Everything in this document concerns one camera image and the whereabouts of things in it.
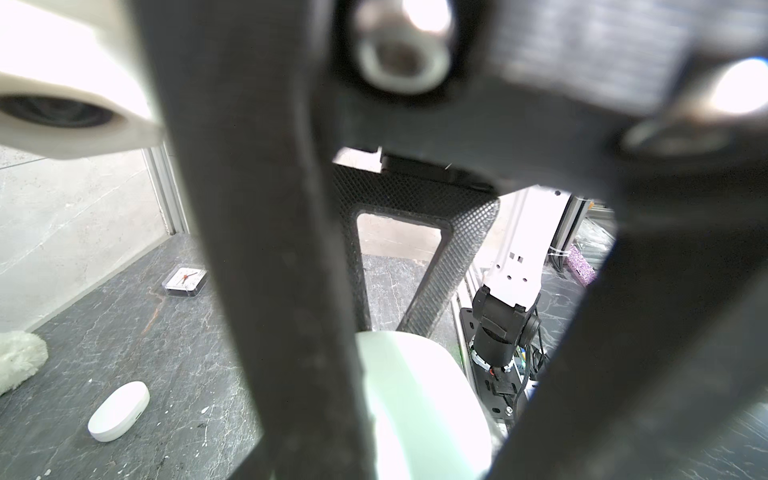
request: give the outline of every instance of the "clock face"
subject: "clock face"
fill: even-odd
[[[191,292],[197,288],[197,285],[202,281],[206,273],[207,271],[201,268],[183,266],[176,270],[176,273],[165,284],[165,288],[168,290]]]

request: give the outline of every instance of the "white wall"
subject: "white wall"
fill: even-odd
[[[33,329],[167,237],[140,151],[0,146],[0,332]]]

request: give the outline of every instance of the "dark marble surface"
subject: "dark marble surface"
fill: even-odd
[[[541,340],[547,351],[555,350],[560,343],[583,295],[584,287],[570,270],[558,273],[552,265],[544,266],[538,317],[541,319]]]
[[[182,262],[200,257],[191,238],[176,235],[37,330],[49,361],[0,396],[1,479],[226,478],[255,445],[257,415],[214,286],[193,299],[161,289]],[[395,329],[426,262],[363,256],[363,264],[374,329]],[[549,266],[541,284],[543,340],[553,350],[584,289]],[[459,361],[450,309],[432,338]],[[88,418],[132,380],[147,383],[149,406],[123,437],[96,442]],[[768,478],[768,392],[707,444],[664,478]]]
[[[175,235],[36,331],[48,362],[0,396],[0,478],[227,478],[259,427],[221,309],[210,284],[194,298],[160,285],[176,263],[199,261]],[[88,419],[133,380],[149,388],[147,409],[96,442]]]

